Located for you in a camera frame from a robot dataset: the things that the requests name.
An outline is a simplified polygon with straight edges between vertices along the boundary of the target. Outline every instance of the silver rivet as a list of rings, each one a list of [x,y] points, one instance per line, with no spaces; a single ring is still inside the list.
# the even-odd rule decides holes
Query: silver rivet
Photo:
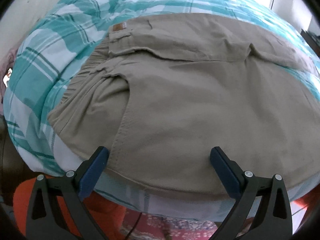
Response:
[[[42,174],[40,174],[38,177],[37,177],[37,180],[43,180],[44,179],[44,176]]]
[[[67,176],[68,178],[71,178],[71,177],[74,176],[74,174],[75,174],[74,171],[68,171],[68,172],[66,173],[66,176]]]
[[[251,171],[245,171],[244,174],[249,178],[253,176],[253,173]]]
[[[277,180],[281,180],[282,179],[281,175],[279,175],[279,174],[276,174],[275,177],[276,177]]]

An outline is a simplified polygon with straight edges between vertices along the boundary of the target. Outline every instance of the bed sheet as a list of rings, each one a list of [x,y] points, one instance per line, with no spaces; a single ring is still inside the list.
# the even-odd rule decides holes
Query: bed sheet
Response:
[[[10,137],[32,170],[61,176],[82,162],[55,134],[47,115],[105,37],[108,27],[133,17],[164,13],[209,13],[257,24],[292,42],[320,67],[319,58],[300,34],[253,0],[60,0],[20,46],[4,96]],[[320,101],[320,82],[315,76],[287,71]],[[319,181],[320,175],[315,174],[290,189],[290,200],[301,197]],[[234,203],[169,200],[124,185],[107,174],[100,177],[95,190],[137,211],[183,219],[222,221]]]

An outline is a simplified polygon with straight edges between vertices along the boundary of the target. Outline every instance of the brown leather label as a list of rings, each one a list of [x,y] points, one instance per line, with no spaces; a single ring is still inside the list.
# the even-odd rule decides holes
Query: brown leather label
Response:
[[[115,24],[113,25],[113,31],[114,32],[117,32],[117,31],[122,31],[124,28],[127,27],[127,23],[118,23],[118,24]]]

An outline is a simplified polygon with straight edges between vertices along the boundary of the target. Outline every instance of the teal and white checkered fabric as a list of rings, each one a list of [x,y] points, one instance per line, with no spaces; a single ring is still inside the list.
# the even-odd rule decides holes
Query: teal and white checkered fabric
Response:
[[[4,96],[4,115],[11,139],[35,171],[60,176],[81,160],[47,122],[70,79],[106,36],[108,27],[133,17],[165,13],[210,13],[266,28],[292,42],[320,67],[319,58],[287,22],[253,0],[61,0],[40,20],[18,50]],[[287,69],[320,100],[320,82],[309,73]],[[289,191],[296,199],[320,181],[316,175]],[[184,219],[222,221],[233,201],[168,200],[124,185],[103,174],[95,189],[131,209]]]

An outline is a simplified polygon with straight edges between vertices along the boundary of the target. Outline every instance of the wall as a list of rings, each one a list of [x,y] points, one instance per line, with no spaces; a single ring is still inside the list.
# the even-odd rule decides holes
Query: wall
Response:
[[[307,30],[312,14],[302,0],[274,0],[272,11],[290,23],[299,33]]]
[[[320,35],[320,27],[317,20],[312,17],[308,31],[315,33],[316,35]]]

